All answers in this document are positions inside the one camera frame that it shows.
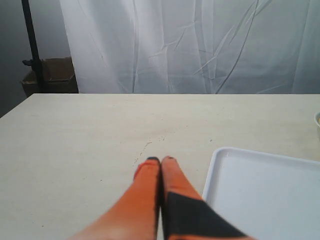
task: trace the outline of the white curtain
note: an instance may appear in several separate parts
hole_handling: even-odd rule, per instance
[[[60,0],[82,93],[320,93],[320,0]]]

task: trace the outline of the black stand pole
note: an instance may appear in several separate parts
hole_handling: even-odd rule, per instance
[[[31,66],[32,70],[35,72],[36,81],[38,83],[40,93],[45,93],[46,82],[43,74],[42,62],[39,58],[39,52],[37,47],[35,29],[32,22],[29,0],[21,0],[21,3],[22,3],[23,13],[24,13],[26,30],[28,32],[31,53],[32,53],[31,60],[24,60],[22,62],[26,66]]]

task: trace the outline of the white table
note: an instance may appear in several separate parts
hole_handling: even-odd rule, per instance
[[[0,119],[0,239],[63,239],[111,207],[145,158],[202,193],[215,149],[320,160],[320,95],[35,94]]]

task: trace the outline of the white bowl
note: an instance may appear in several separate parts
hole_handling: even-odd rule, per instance
[[[320,123],[319,123],[319,119],[320,119],[320,112],[317,113],[316,115],[314,115],[314,120],[315,120],[315,123],[317,125],[318,137],[319,137],[319,140],[320,140]]]

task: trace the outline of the brown box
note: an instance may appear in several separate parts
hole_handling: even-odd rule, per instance
[[[71,57],[42,60],[43,77],[47,94],[79,93]],[[35,72],[29,72],[21,82],[27,97],[40,93]]]

